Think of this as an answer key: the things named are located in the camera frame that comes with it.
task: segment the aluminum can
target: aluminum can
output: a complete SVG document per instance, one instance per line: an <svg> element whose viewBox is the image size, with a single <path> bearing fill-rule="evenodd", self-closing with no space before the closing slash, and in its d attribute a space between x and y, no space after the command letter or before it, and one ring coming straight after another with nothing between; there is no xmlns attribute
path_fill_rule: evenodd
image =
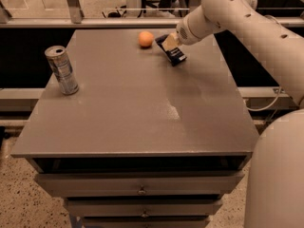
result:
<svg viewBox="0 0 304 228"><path fill-rule="evenodd" d="M72 65L68 59L67 50L62 46L49 47L45 54L48 63L56 79L62 93L70 95L79 89L75 79Z"/></svg>

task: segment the drawer handle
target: drawer handle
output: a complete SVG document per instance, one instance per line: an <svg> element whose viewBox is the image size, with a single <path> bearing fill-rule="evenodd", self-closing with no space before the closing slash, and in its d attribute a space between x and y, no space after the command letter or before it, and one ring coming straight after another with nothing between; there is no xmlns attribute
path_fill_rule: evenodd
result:
<svg viewBox="0 0 304 228"><path fill-rule="evenodd" d="M142 218L148 218L149 215L146 213L146 211L144 210L143 213L142 213Z"/></svg>
<svg viewBox="0 0 304 228"><path fill-rule="evenodd" d="M144 190L144 186L141 186L141 189L137 193L138 193L138 195L141 195L141 196L146 195L146 191Z"/></svg>

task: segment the table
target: table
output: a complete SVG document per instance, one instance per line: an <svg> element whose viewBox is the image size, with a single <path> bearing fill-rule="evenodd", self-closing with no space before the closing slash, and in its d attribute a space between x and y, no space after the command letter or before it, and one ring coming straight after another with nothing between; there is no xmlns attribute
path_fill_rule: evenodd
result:
<svg viewBox="0 0 304 228"><path fill-rule="evenodd" d="M155 37L172 29L150 29ZM80 90L52 76L11 155L86 226L204 227L242 178L257 130L213 36L171 66L140 29L76 30Z"/></svg>

